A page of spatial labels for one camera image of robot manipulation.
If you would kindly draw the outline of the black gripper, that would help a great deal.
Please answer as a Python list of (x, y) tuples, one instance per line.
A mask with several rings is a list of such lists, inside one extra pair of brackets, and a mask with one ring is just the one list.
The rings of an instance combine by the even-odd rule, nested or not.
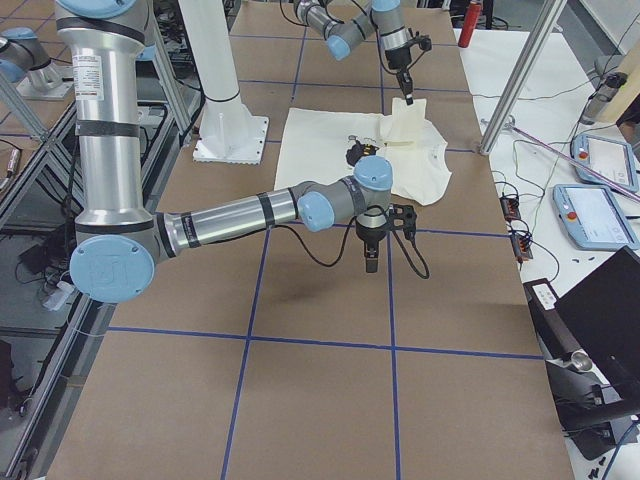
[(409, 48), (395, 48), (385, 51), (387, 68), (389, 72), (396, 75), (399, 88), (407, 106), (414, 103), (413, 100), (413, 80), (409, 73), (412, 63), (411, 51)]
[(364, 244), (365, 271), (377, 273), (379, 267), (379, 243), (386, 236), (385, 225), (369, 227), (356, 223), (356, 234)]

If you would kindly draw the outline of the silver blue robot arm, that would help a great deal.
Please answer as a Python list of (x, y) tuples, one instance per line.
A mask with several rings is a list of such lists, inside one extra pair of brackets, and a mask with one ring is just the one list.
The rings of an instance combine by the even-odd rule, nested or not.
[(306, 181), (209, 210), (148, 212), (141, 186), (135, 62), (151, 9), (145, 1), (60, 1), (56, 24), (72, 53), (85, 206), (76, 218), (70, 272), (92, 299), (140, 295), (158, 263), (188, 248), (235, 240), (291, 220), (311, 231), (356, 218), (382, 223), (393, 173), (379, 156), (360, 159), (332, 184)]
[(371, 1), (349, 20), (329, 13), (327, 1), (295, 1), (296, 19), (321, 35), (331, 55), (338, 61), (347, 58), (357, 46), (374, 36), (378, 60), (383, 71), (393, 76), (407, 105), (414, 103), (410, 71), (414, 66), (411, 50), (431, 49), (427, 35), (413, 32), (405, 24), (399, 1)]

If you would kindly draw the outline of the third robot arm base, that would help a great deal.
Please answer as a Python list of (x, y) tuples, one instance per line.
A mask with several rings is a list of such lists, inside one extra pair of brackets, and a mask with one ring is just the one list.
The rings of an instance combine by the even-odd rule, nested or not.
[(73, 89), (72, 68), (56, 64), (28, 27), (1, 32), (1, 74), (28, 100), (62, 101)]

